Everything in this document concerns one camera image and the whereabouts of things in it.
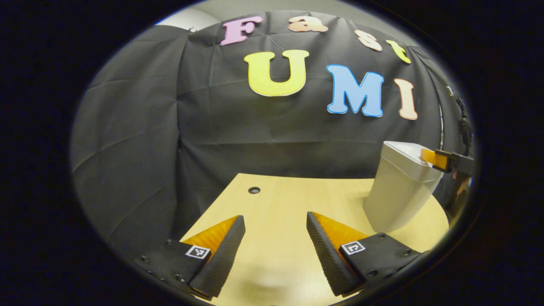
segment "black clamp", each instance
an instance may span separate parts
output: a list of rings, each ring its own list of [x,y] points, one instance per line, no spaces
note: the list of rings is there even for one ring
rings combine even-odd
[[[211,301],[225,284],[244,234],[244,218],[238,216],[215,254],[210,248],[168,239],[134,262],[177,290]]]
[[[455,152],[446,152],[442,150],[435,150],[435,153],[447,157],[446,168],[442,169],[436,165],[432,165],[433,168],[438,169],[445,173],[457,171],[463,173],[466,176],[472,176],[474,173],[474,159],[472,157],[457,154]]]
[[[313,212],[308,212],[306,228],[335,296],[346,297],[374,288],[384,280],[396,277],[425,254],[382,232],[336,248],[329,239],[328,229],[321,225]]]
[[[340,253],[357,275],[362,289],[370,289],[412,263],[421,253],[380,232],[340,246]]]

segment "letter u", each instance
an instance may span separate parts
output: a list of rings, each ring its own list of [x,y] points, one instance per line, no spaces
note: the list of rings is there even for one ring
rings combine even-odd
[[[285,82],[274,82],[270,79],[270,60],[273,52],[257,52],[244,57],[249,65],[249,87],[263,96],[288,96],[296,93],[306,83],[306,66],[304,59],[310,54],[304,50],[286,50],[282,53],[289,59],[290,78]]]

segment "foam letter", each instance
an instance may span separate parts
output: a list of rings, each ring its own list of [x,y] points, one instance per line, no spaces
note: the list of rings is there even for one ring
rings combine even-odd
[[[399,44],[396,41],[386,40],[385,42],[390,44],[393,47],[393,51],[395,51],[395,53],[401,60],[407,62],[408,64],[412,62],[408,57],[406,57],[406,55],[404,55],[406,53],[406,50],[404,50],[401,46],[399,46]]]
[[[327,106],[329,113],[344,114],[348,112],[344,98],[348,97],[349,105],[353,113],[357,113],[364,100],[367,102],[363,107],[363,114],[370,117],[381,117],[384,112],[381,110],[381,84],[384,77],[375,73],[367,72],[361,85],[346,66],[329,65],[327,70],[333,78],[332,103]]]
[[[401,78],[396,78],[394,81],[400,89],[400,100],[403,105],[399,110],[400,116],[405,119],[416,120],[417,113],[413,106],[412,83]]]
[[[288,96],[296,93],[306,83],[306,66],[304,58],[309,56],[308,51],[286,50],[282,53],[289,59],[291,76],[285,82],[274,82],[270,79],[270,60],[273,52],[257,52],[244,57],[249,65],[249,87],[263,96]]]
[[[292,22],[289,29],[293,32],[325,32],[329,28],[325,27],[321,20],[310,16],[298,16],[289,19]]]
[[[263,21],[263,17],[254,16],[225,22],[223,26],[227,28],[227,30],[225,31],[225,39],[221,42],[221,46],[234,44],[235,42],[241,42],[248,39],[247,36],[242,35],[242,32],[245,32],[246,34],[252,33],[253,30],[255,30],[254,22],[261,21]]]
[[[357,34],[357,36],[359,36],[359,41],[371,48],[371,49],[374,49],[376,51],[381,51],[382,48],[380,46],[380,44],[378,44],[378,40],[372,36],[371,34],[368,34],[367,32],[363,32],[361,30],[355,30],[355,34]]]

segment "table hole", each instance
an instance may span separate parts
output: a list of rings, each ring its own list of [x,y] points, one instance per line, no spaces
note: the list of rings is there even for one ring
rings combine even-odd
[[[248,192],[251,193],[251,194],[257,194],[257,193],[261,192],[261,189],[259,187],[251,187],[251,188],[249,188]]]

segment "screw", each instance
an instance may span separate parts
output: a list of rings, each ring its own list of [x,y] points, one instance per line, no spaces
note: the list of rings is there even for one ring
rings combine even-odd
[[[181,274],[176,274],[176,275],[174,275],[174,277],[175,277],[176,280],[179,281],[180,283],[185,283],[185,279],[183,278],[183,275],[181,275]]]

